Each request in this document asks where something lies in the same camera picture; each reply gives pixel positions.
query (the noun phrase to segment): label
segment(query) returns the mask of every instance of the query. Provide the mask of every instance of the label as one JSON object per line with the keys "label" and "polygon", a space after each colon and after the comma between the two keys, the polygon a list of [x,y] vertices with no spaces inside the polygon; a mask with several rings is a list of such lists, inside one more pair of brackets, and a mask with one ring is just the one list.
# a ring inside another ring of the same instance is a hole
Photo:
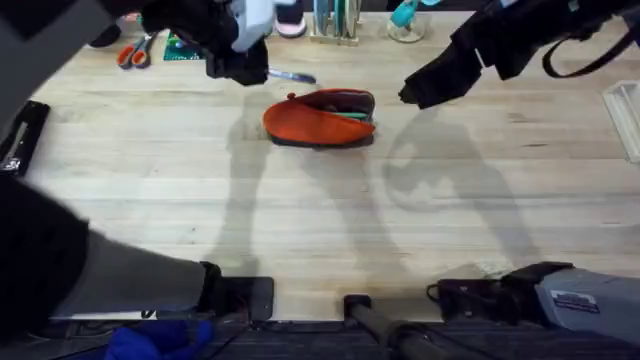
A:
{"label": "label", "polygon": [[587,294],[579,294],[569,291],[550,290],[553,303],[557,307],[599,314],[600,309],[596,298]]}

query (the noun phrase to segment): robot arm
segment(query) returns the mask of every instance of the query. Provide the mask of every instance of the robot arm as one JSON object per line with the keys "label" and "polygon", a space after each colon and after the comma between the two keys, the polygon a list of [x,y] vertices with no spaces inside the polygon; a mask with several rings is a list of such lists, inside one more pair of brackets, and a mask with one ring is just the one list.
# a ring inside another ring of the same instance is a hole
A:
{"label": "robot arm", "polygon": [[118,17],[141,11],[147,31],[170,28],[203,49],[209,76],[243,85],[266,81],[262,40],[276,4],[294,0],[21,0],[0,5],[0,52],[6,90],[0,142],[31,94]]}
{"label": "robot arm", "polygon": [[[587,40],[612,16],[639,4],[638,0],[489,1],[451,35],[451,44],[439,57],[405,80],[400,97],[424,109],[464,96],[480,79],[483,67],[495,66],[502,80],[516,77],[540,47],[567,39]],[[622,53],[637,28],[573,74],[560,75],[553,69],[555,46],[544,57],[544,70],[555,78],[593,72]]]}

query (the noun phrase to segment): silver tool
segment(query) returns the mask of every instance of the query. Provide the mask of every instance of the silver tool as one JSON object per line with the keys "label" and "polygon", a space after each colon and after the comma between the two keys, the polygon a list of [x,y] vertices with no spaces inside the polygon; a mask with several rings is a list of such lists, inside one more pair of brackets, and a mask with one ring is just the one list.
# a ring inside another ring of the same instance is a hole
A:
{"label": "silver tool", "polygon": [[291,73],[286,71],[280,71],[275,69],[269,69],[269,76],[279,77],[281,79],[287,79],[291,81],[297,81],[306,84],[315,84],[316,78],[313,75],[302,73]]}

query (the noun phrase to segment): orange pouch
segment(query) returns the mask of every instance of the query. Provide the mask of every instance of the orange pouch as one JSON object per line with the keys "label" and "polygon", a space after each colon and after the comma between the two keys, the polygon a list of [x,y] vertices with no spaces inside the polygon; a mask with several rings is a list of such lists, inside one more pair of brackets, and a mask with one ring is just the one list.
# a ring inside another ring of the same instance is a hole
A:
{"label": "orange pouch", "polygon": [[[375,100],[368,91],[325,89],[271,106],[264,113],[264,127],[279,145],[322,147],[370,144]],[[367,114],[356,120],[336,112]]]}

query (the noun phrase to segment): wooden tabletop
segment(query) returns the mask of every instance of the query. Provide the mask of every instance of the wooden tabletop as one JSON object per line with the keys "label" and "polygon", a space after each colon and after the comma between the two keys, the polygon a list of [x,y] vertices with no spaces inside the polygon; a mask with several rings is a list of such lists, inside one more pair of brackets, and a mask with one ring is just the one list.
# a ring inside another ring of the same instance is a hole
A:
{"label": "wooden tabletop", "polygon": [[[469,13],[421,15],[427,37],[399,44],[388,14],[363,14],[360,46],[268,41],[270,63],[321,86],[371,91],[375,144],[315,151],[265,140],[265,109],[315,88],[243,88],[203,61],[123,71],[114,46],[83,49],[34,96],[52,106],[28,179],[108,236],[226,275],[276,280],[277,319],[338,319],[368,293],[390,315],[428,318],[426,285],[541,260],[640,276],[640,171],[601,92],[635,79],[634,46],[577,80],[548,78],[539,54],[518,78],[487,69],[468,96],[419,111],[397,92]],[[602,54],[621,21],[558,51],[561,70]]]}

